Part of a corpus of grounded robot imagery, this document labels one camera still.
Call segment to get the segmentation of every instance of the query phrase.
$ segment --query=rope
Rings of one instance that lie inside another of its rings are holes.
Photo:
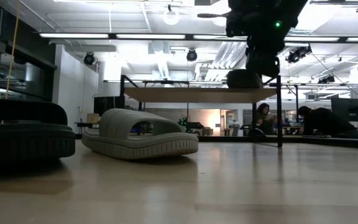
[[[16,26],[15,26],[15,33],[13,36],[13,46],[12,46],[12,59],[11,64],[9,66],[9,74],[7,77],[7,84],[6,84],[6,95],[5,99],[8,99],[9,93],[9,84],[11,82],[11,74],[12,74],[12,66],[15,59],[15,48],[16,48],[16,37],[17,37],[17,28],[19,27],[19,13],[20,13],[20,0],[17,1],[17,14],[16,14]]]

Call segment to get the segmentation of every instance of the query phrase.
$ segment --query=white wall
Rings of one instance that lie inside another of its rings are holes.
[[[67,114],[68,125],[78,132],[75,122],[80,122],[80,107],[83,121],[86,114],[93,113],[93,97],[98,91],[98,74],[66,52],[63,45],[56,46],[53,83],[53,102]]]
[[[101,62],[99,64],[99,81],[98,81],[98,96],[119,96],[119,83],[105,83],[105,75],[110,74],[109,66],[106,67],[107,62]],[[115,76],[116,80],[121,79],[121,73]]]

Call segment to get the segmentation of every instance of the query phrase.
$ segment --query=shelf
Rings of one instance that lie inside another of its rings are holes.
[[[125,94],[149,103],[257,103],[276,94],[275,88],[125,88]]]

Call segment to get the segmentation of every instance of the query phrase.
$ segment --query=cable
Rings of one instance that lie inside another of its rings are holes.
[[[325,66],[325,64],[323,62],[320,61],[320,59],[318,57],[316,57],[313,53],[311,53],[313,55],[314,58],[316,58],[316,60],[327,70],[330,72],[330,74],[335,77],[337,80],[339,80],[344,86],[346,86],[348,89],[350,89],[350,91],[352,91],[353,93],[355,93],[358,96],[358,93],[356,91],[354,91],[352,88],[350,88],[348,85],[346,85],[346,83],[344,83],[340,78],[338,78],[333,72],[330,71],[329,68],[327,68],[327,66]]]
[[[83,88],[83,92],[82,92],[82,109],[81,109],[81,113],[84,113],[84,102],[85,102],[85,70],[87,69],[86,65],[84,65],[84,88]]]
[[[19,27],[19,16],[20,16],[19,13],[20,13],[20,1],[17,1],[16,26],[15,26],[15,33],[13,35],[12,59],[11,59],[11,64],[9,66],[9,74],[7,76],[6,94],[5,94],[6,100],[8,99],[9,96],[9,84],[11,82],[12,66],[13,66],[13,61],[15,59],[17,28]]]

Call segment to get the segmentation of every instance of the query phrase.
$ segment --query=computer monitor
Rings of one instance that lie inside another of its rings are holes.
[[[113,108],[124,108],[124,101],[119,96],[95,97],[93,112],[103,115],[104,112]]]
[[[331,108],[345,121],[358,122],[358,99],[331,98]]]

